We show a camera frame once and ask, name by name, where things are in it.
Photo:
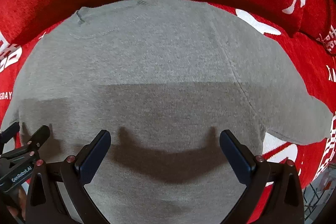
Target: human hand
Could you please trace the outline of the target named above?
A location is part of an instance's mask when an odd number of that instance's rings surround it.
[[[26,202],[27,202],[27,195],[25,190],[22,188],[22,186],[19,187],[19,206],[21,208],[21,214],[24,220],[26,220]],[[19,211],[16,208],[13,208],[11,206],[7,206],[7,209],[11,213],[13,217],[17,217],[19,214]]]

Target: blue gripper pad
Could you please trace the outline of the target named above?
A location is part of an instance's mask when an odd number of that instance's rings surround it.
[[[224,130],[219,137],[219,145],[229,161],[239,182],[248,186],[255,169],[253,154],[242,145],[230,130]]]
[[[75,168],[82,185],[92,181],[110,146],[110,133],[101,130],[93,141],[85,145],[77,154]]]

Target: black clamp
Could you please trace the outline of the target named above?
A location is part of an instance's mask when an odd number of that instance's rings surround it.
[[[34,164],[40,158],[38,150],[50,136],[49,128],[42,126],[25,146],[3,154],[4,145],[19,130],[20,125],[15,122],[0,134],[0,215],[5,218],[4,223],[8,224],[24,223],[18,201],[18,188],[30,178]],[[7,205],[19,211],[17,218],[11,216]]]
[[[273,188],[261,216],[253,224],[304,224],[302,190],[293,161],[278,164],[266,161],[261,155],[254,156],[230,130],[221,133],[219,144],[239,182],[246,185],[221,224],[246,224],[267,182],[273,182]]]
[[[75,224],[63,202],[57,182],[63,182],[84,224],[109,224],[86,192],[84,185],[92,181],[111,145],[110,133],[101,130],[77,156],[62,162],[35,164],[26,204],[27,224]]]
[[[18,123],[14,123],[6,131],[16,133],[17,129],[20,127]],[[0,192],[7,194],[30,178],[35,162],[40,159],[38,150],[49,136],[49,128],[41,126],[26,145],[0,156]]]
[[[219,143],[239,182],[247,186],[221,224],[246,224],[267,182],[273,182],[272,192],[261,216],[253,223],[304,223],[303,196],[293,161],[287,160],[285,164],[278,164],[267,162],[261,155],[254,156],[230,130],[221,133]],[[77,156],[70,155],[62,162],[49,164],[37,160],[28,190],[26,223],[78,224],[69,215],[59,192],[57,182],[63,182],[84,224],[109,224],[91,200],[84,185],[91,182],[110,144],[110,133],[101,130]],[[32,140],[31,145],[36,148],[37,140]],[[1,201],[0,217],[4,223],[17,224]]]

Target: gray t-shirt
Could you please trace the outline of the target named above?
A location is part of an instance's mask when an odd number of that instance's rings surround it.
[[[256,155],[265,132],[313,143],[331,118],[280,45],[238,17],[207,3],[126,0],[82,8],[38,42],[2,129],[19,120],[26,142],[50,126],[47,162],[110,131],[86,189],[111,223],[218,224],[244,190],[222,130]]]

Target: red screw head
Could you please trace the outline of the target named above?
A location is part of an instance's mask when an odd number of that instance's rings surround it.
[[[264,162],[264,161],[265,161],[265,159],[263,158],[262,155],[256,155],[256,156],[255,156],[255,159],[256,159],[258,162]]]
[[[289,165],[289,166],[294,166],[294,162],[292,160],[286,160],[286,163]]]
[[[37,166],[41,166],[42,164],[43,164],[43,160],[37,160],[37,161],[36,161],[36,165],[37,165]]]
[[[75,160],[75,156],[71,155],[67,157],[67,162],[73,162]]]

